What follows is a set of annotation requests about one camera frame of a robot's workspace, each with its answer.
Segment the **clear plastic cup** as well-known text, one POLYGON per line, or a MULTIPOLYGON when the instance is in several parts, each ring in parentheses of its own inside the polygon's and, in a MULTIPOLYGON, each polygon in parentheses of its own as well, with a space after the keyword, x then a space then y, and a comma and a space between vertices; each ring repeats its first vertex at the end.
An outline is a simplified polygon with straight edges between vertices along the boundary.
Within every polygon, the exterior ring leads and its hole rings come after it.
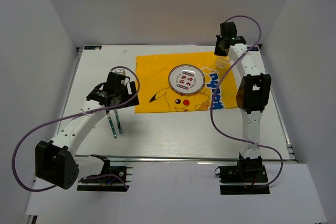
POLYGON ((217 56, 216 65, 218 68, 224 69, 230 66, 230 61, 229 56, 217 56))

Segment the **knife with teal handle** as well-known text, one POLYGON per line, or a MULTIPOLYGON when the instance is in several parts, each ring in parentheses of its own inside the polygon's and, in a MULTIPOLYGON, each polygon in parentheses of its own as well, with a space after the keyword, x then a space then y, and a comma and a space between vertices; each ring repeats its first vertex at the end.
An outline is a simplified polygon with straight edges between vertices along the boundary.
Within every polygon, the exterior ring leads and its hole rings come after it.
POLYGON ((114 111, 115 118, 116 118, 116 121, 117 121, 118 132, 119 132, 119 134, 122 134, 122 128, 121 128, 121 123, 120 123, 120 118, 119 118, 118 110, 114 109, 113 111, 114 111))

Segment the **yellow pikachu cloth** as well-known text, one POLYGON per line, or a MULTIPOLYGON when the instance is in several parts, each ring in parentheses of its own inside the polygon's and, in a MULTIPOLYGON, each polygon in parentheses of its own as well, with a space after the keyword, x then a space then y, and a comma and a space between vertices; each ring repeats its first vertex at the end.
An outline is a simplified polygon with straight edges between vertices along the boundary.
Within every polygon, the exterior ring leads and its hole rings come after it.
POLYGON ((213 52, 138 56, 136 75, 140 80, 136 113, 190 112, 210 108, 237 107, 237 84, 233 72, 216 65, 213 52), (169 83, 170 72, 179 65, 191 65, 204 74, 203 87, 195 94, 177 93, 169 83))

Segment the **round patterned plate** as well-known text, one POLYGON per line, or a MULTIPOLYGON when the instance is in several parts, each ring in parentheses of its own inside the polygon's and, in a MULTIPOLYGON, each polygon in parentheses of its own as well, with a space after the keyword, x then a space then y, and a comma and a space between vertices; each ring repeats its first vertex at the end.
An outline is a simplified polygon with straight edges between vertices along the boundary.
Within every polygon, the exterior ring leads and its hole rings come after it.
POLYGON ((196 66, 179 65, 170 71, 168 80, 175 92, 195 94, 204 87, 205 76, 196 66))

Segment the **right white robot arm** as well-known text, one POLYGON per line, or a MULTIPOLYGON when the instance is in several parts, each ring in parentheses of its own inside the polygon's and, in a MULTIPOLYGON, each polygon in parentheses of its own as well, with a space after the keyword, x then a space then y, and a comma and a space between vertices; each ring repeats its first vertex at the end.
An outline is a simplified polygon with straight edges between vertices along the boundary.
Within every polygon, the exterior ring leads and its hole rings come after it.
POLYGON ((236 102, 243 119, 243 140, 249 143, 239 152, 237 175, 247 182, 262 170, 262 158, 257 145, 262 113, 269 100, 271 77, 253 62, 244 37, 237 35, 234 22, 221 23, 220 30, 216 36, 215 55, 228 56, 236 62, 241 77, 236 102))

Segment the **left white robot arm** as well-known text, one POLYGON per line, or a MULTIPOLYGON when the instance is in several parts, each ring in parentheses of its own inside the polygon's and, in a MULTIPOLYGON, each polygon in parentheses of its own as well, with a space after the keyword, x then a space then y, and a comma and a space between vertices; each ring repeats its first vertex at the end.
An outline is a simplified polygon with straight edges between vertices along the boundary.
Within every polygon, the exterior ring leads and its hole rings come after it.
POLYGON ((77 157, 76 152, 87 135, 110 111, 139 104, 140 80, 130 81, 126 67, 114 67, 107 80, 86 96, 78 114, 69 116, 68 125, 50 141, 35 147, 35 174, 62 189, 77 180, 104 182, 113 177, 110 161, 101 155, 77 157))

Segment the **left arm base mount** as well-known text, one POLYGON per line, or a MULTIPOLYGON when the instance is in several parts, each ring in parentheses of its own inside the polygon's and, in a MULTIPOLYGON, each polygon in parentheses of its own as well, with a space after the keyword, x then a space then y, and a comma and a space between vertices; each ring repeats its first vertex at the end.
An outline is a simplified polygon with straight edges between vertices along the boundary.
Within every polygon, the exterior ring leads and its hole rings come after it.
POLYGON ((126 193, 131 185, 133 165, 129 162, 111 162, 110 167, 96 178, 82 178, 77 191, 126 193))

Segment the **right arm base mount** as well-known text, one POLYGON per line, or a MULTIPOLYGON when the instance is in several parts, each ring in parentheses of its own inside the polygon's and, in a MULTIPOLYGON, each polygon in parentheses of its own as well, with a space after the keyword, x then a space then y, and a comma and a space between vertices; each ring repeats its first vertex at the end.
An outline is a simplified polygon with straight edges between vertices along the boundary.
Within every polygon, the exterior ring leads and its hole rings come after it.
POLYGON ((221 195, 269 195, 269 186, 266 169, 262 166, 256 175, 243 177, 238 172, 237 166, 218 166, 214 170, 214 175, 219 178, 221 195))

